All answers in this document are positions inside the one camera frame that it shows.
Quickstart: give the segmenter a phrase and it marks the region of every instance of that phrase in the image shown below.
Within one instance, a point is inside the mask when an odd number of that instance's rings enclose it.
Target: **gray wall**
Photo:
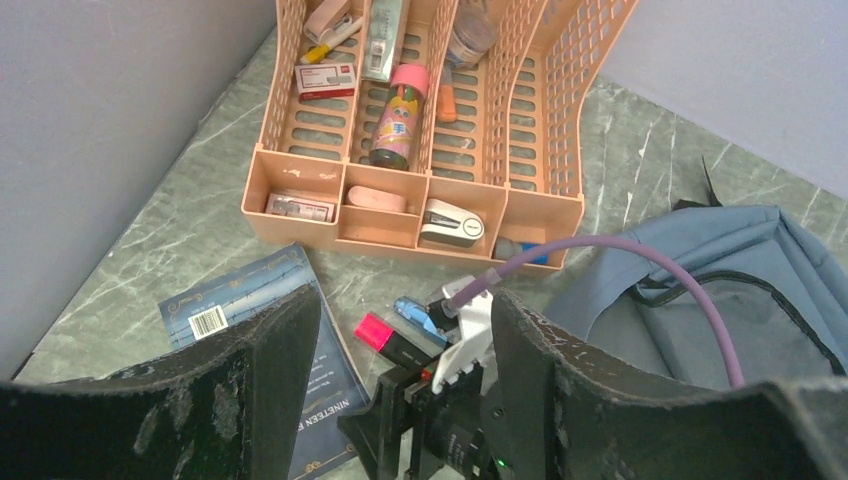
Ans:
[[[133,219],[274,15],[273,0],[0,0],[0,379]]]
[[[603,73],[848,198],[845,0],[641,0]]]

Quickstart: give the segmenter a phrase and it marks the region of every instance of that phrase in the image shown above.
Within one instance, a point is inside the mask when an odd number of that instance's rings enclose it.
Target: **barcode on notebook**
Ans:
[[[386,42],[371,43],[371,56],[368,59],[368,69],[375,72],[381,70],[383,64],[383,53],[386,51]]]
[[[224,309],[220,305],[215,305],[209,310],[188,317],[188,324],[191,326],[194,338],[200,340],[226,328],[227,317],[224,316]]]

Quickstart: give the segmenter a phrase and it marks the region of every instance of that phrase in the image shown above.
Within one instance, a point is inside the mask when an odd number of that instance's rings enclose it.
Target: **dark blue notebook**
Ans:
[[[304,284],[321,292],[303,248],[294,243],[228,275],[159,304],[175,349],[247,320]],[[335,416],[368,403],[362,379],[336,329],[324,293],[315,358],[306,390],[288,480],[327,473],[356,456],[336,428]]]

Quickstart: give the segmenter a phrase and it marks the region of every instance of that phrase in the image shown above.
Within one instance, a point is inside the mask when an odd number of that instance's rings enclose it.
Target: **organizer compartment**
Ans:
[[[274,243],[478,268],[501,263],[491,258],[498,236],[544,243],[574,235],[584,207],[583,98],[636,0],[461,0],[487,11],[499,37],[475,68],[454,72],[459,118],[447,124],[436,121],[435,105],[460,0],[410,1],[402,61],[425,65],[431,86],[410,171],[400,172],[367,165],[387,93],[387,85],[361,80],[370,0],[353,1],[366,24],[325,60],[356,65],[354,96],[311,102],[298,100],[292,77],[309,48],[303,22],[319,1],[277,0],[277,65],[242,205],[257,234]],[[407,211],[346,205],[354,185],[403,195]],[[334,199],[334,221],[266,215],[275,188]],[[421,240],[428,198],[479,215],[483,238],[467,249]],[[560,252],[524,271],[546,274],[564,261]]]

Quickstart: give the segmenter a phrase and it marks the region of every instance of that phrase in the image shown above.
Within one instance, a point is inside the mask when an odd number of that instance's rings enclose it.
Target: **black marker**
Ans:
[[[421,370],[432,358],[395,332],[374,313],[367,313],[354,332],[380,355],[407,370]]]

